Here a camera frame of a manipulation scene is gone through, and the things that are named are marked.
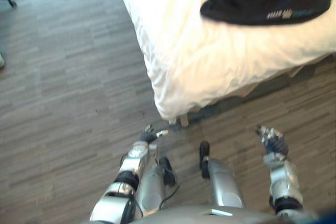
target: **laminate flooring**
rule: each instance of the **laminate flooring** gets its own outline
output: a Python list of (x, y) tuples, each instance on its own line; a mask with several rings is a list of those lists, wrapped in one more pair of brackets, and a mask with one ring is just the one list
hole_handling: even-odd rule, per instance
[[(0, 2), (0, 223), (79, 223), (147, 124), (167, 127), (122, 0)], [(271, 212), (257, 123), (285, 133), (308, 208), (335, 208), (335, 62), (188, 128), (172, 127), (161, 154), (181, 188), (168, 206), (207, 204), (198, 145), (235, 173), (246, 205)]]

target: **bed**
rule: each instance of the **bed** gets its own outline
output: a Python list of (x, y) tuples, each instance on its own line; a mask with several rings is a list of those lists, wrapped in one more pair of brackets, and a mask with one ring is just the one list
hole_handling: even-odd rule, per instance
[(241, 26), (201, 17), (205, 0), (123, 0), (135, 27), (155, 105), (170, 122), (336, 51), (336, 0), (295, 25)]

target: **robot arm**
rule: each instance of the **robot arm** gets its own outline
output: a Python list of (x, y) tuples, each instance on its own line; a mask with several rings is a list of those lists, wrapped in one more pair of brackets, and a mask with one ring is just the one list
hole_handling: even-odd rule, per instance
[(275, 129), (268, 129), (265, 126), (259, 126), (257, 132), (267, 151), (264, 163), (270, 172), (271, 207), (278, 217), (308, 217), (303, 211), (303, 196), (299, 190), (294, 165), (287, 159), (288, 146), (284, 136)]
[(115, 181), (95, 205), (90, 221), (108, 224), (127, 224), (133, 221), (136, 201), (134, 195), (149, 161), (149, 145), (167, 131), (152, 133), (151, 126), (145, 128), (140, 140), (122, 160)]

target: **chair wheel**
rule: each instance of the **chair wheel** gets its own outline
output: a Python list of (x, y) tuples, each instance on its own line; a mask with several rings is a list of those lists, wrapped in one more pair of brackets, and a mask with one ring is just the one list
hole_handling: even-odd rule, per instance
[(203, 141), (203, 142), (201, 142), (201, 144), (200, 144), (200, 149), (199, 149), (199, 168), (200, 169), (202, 169), (202, 162), (203, 162), (203, 158), (205, 157), (205, 156), (209, 156), (209, 154), (210, 154), (210, 145), (209, 145), (209, 142), (207, 142), (207, 141)]
[(17, 4), (16, 4), (14, 1), (9, 0), (8, 2), (9, 2), (10, 6), (11, 6), (12, 8), (16, 8), (16, 7), (17, 7)]
[(161, 157), (159, 160), (159, 166), (164, 169), (163, 183), (173, 187), (176, 185), (175, 175), (173, 173), (172, 166), (167, 157)]

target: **cable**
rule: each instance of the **cable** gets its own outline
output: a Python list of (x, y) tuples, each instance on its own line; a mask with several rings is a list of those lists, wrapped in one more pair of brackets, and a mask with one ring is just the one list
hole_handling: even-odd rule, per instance
[(171, 197), (173, 197), (174, 194), (176, 194), (176, 192), (177, 192), (177, 190), (178, 190), (179, 188), (180, 188), (180, 185), (178, 185), (178, 186), (176, 187), (176, 189), (172, 192), (172, 194), (170, 194), (168, 197), (164, 198), (164, 199), (161, 201), (161, 203), (160, 203), (160, 205), (159, 205), (159, 211), (161, 210), (163, 203), (165, 203), (167, 200), (169, 200)]
[(141, 213), (141, 218), (143, 218), (143, 211), (141, 210), (140, 206), (139, 206), (139, 203), (137, 201), (137, 199), (134, 197), (134, 203), (136, 204), (136, 206), (138, 207), (140, 213)]

